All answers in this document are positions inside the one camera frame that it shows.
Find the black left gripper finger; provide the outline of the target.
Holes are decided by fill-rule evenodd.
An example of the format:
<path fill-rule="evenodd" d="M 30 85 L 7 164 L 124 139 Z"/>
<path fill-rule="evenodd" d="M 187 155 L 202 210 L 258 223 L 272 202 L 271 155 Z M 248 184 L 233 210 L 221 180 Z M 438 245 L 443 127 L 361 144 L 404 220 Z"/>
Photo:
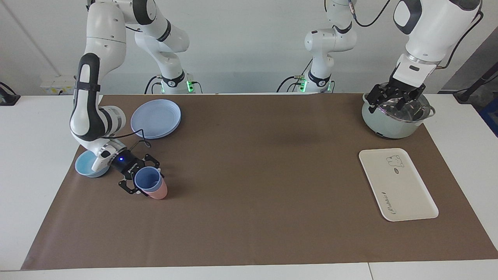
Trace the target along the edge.
<path fill-rule="evenodd" d="M 389 83 L 376 84 L 372 90 L 367 94 L 366 101 L 369 104 L 368 111 L 373 114 L 377 107 L 394 96 L 394 87 Z"/>
<path fill-rule="evenodd" d="M 425 90 L 425 86 L 420 86 L 417 87 L 416 89 L 412 91 L 404 91 L 402 89 L 398 89 L 396 91 L 396 97 L 399 98 L 397 101 L 397 104 L 395 105 L 395 108 L 397 110 L 402 110 L 402 108 L 413 101 L 417 101 L 422 92 Z"/>

